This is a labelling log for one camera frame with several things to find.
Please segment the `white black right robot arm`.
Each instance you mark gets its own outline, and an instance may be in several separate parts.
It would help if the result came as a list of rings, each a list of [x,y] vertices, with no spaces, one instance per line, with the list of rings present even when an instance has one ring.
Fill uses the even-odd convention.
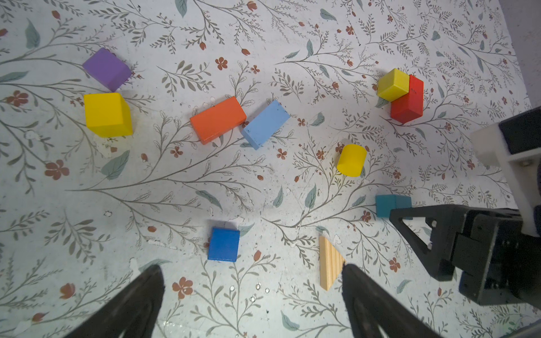
[[[456,204],[399,208],[390,222],[438,281],[462,277],[459,291],[481,306],[540,306],[540,110],[477,130],[474,152],[501,169],[516,208]]]

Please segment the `dark blue wood cube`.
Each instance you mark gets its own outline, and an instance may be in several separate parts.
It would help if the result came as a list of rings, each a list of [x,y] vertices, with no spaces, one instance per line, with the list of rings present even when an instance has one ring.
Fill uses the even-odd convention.
[[[208,260],[236,262],[240,243],[240,231],[214,228],[211,233]]]

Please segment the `teal wood cube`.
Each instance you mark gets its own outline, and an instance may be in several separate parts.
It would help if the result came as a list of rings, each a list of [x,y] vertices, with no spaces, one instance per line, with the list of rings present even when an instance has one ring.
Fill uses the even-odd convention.
[[[376,195],[376,215],[379,218],[390,218],[390,212],[399,208],[411,208],[411,197],[404,195]]]

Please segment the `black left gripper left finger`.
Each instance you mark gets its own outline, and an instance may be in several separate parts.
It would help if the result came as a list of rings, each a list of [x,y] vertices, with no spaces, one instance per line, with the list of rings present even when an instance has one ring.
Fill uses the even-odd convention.
[[[151,337],[163,302],[163,273],[149,266],[68,337]]]

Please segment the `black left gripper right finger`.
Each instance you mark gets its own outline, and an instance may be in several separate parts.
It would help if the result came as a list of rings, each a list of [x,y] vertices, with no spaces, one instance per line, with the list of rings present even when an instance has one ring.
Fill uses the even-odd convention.
[[[342,269],[342,296],[355,337],[438,337],[354,264]]]

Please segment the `large yellow wood cube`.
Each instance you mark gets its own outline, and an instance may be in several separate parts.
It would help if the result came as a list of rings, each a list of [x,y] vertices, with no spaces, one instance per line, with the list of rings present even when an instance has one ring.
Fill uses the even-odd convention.
[[[130,108],[120,93],[87,94],[84,96],[88,129],[102,138],[133,134]]]

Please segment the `light blue wood block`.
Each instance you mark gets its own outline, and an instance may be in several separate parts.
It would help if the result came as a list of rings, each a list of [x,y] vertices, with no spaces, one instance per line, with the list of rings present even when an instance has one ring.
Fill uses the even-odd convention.
[[[260,148],[290,118],[290,114],[278,101],[273,101],[245,128],[242,136],[254,149]]]

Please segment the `red wood rectangular block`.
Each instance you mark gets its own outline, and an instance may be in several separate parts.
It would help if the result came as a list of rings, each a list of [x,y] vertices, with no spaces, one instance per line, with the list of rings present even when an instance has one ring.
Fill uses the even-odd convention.
[[[424,113],[424,82],[409,76],[409,93],[391,103],[390,117],[402,124],[421,118]]]

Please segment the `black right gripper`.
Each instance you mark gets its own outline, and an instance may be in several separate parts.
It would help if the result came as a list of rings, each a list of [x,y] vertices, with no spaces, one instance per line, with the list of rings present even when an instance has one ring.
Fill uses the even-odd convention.
[[[398,208],[390,222],[437,281],[462,270],[459,291],[481,306],[540,305],[540,238],[516,209],[456,204]]]

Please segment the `small yellow wood cube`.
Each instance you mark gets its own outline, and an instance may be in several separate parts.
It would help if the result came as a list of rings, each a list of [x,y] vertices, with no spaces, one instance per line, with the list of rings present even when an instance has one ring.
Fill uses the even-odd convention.
[[[378,81],[377,96],[395,101],[409,93],[409,75],[395,68]]]

